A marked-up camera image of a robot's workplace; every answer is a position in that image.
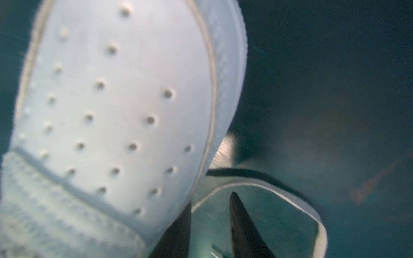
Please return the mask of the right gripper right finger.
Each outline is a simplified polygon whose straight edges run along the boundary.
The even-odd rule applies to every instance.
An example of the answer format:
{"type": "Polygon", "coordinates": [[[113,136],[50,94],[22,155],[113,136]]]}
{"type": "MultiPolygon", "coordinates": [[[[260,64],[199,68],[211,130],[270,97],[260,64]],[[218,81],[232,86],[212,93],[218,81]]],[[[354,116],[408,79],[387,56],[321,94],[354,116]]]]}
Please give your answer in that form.
{"type": "Polygon", "coordinates": [[[236,192],[231,193],[229,205],[233,257],[275,258],[236,192]]]}

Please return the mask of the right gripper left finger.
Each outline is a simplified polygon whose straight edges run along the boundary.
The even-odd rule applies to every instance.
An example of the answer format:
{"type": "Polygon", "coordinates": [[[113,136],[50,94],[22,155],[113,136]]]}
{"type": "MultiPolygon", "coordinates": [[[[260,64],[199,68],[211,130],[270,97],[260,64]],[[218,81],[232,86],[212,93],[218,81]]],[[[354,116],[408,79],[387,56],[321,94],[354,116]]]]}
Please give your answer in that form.
{"type": "Polygon", "coordinates": [[[163,234],[149,258],[188,258],[191,231],[191,203],[163,234]]]}

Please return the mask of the white sneaker shoe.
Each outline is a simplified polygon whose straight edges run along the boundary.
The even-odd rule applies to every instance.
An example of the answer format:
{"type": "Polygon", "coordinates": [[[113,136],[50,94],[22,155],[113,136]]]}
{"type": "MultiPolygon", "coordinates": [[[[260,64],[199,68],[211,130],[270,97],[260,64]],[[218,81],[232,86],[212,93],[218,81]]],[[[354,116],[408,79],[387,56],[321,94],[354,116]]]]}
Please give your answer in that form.
{"type": "Polygon", "coordinates": [[[1,257],[146,257],[207,172],[246,63],[238,1],[42,1],[1,166],[1,257]]]}

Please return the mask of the green table mat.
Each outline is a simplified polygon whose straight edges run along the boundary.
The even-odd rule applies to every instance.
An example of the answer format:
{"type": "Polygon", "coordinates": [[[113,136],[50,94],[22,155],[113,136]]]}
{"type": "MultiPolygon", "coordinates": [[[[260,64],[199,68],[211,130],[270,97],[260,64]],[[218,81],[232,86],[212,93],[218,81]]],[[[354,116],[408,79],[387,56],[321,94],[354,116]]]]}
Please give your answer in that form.
{"type": "MultiPolygon", "coordinates": [[[[41,2],[1,2],[1,166],[41,2]]],[[[244,83],[195,190],[207,176],[263,180],[316,210],[324,258],[412,257],[412,1],[238,3],[244,83]]]]}

